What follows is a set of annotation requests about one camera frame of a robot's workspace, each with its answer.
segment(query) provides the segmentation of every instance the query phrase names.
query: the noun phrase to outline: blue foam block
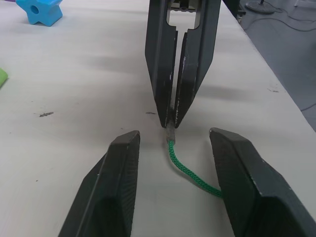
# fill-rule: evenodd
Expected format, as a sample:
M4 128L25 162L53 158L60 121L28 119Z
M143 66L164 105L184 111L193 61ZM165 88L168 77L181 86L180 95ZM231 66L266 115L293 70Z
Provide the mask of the blue foam block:
M52 26L63 13L59 7L62 0L16 0L16 4L26 11L30 24L41 22Z

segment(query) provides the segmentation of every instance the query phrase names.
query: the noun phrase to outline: gray floor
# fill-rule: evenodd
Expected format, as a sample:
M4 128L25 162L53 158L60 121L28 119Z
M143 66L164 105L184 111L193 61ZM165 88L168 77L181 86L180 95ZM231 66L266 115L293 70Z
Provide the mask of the gray floor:
M286 9L290 16L298 19L316 20L316 8L294 7L296 0L267 0L275 7ZM247 11L241 26L246 29L258 18L280 19L294 28L309 30L316 22L299 22L286 13L260 15ZM275 75L288 91L297 106L303 110L316 103L316 30L295 31L281 22L260 20L253 23L246 33L267 61ZM316 106L302 112L316 131Z

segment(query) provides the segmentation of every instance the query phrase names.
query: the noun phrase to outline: green rope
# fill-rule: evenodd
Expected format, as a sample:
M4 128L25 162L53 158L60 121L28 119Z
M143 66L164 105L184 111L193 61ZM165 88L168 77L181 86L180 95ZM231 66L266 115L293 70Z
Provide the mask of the green rope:
M200 177L198 177L196 174L194 174L191 170L189 170L188 168L186 168L176 157L175 153L174 153L174 149L173 149L173 141L168 141L168 145L169 145L169 155L170 155L170 159L172 160L172 162L174 163L174 165L180 169L183 173L185 173L186 175L188 175L190 178L192 178L194 180L194 182L196 182L196 184L201 187L203 190L205 190L206 192L213 194L219 198L222 197L222 192L220 190L218 190L217 188L214 188L212 186L210 186L209 184L207 184L206 182L204 182L203 180L201 180Z

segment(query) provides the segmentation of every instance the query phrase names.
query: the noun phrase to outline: table surface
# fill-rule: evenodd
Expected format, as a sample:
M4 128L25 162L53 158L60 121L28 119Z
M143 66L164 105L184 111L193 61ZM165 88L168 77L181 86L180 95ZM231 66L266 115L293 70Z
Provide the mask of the table surface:
M223 201L175 169L158 116L147 114L157 112L144 56L148 4L67 0L49 28L0 0L9 74L0 89L0 236L57 237L84 176L131 130L141 133L132 236L234 236ZM174 22L181 29L193 17ZM213 63L175 145L218 187L211 127L251 140L316 218L316 134L224 4Z

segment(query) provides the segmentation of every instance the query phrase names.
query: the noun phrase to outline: green object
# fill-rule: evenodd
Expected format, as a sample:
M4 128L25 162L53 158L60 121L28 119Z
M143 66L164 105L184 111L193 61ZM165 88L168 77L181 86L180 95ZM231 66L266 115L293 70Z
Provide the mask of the green object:
M169 155L171 158L171 161L174 163L174 165L180 169L183 173L185 173L186 175L188 175L191 179L194 180L194 182L203 190L205 190L206 192L213 194L219 198L222 198L222 192L220 190L218 190L215 187L210 186L209 184L207 184L206 182L204 182L203 180L201 180L200 177L198 177L196 174L193 173L193 171L189 170L188 168L186 168L176 157L175 153L174 153L174 143L173 141L168 141L168 145L169 145Z
M0 87L8 79L8 74L0 68Z

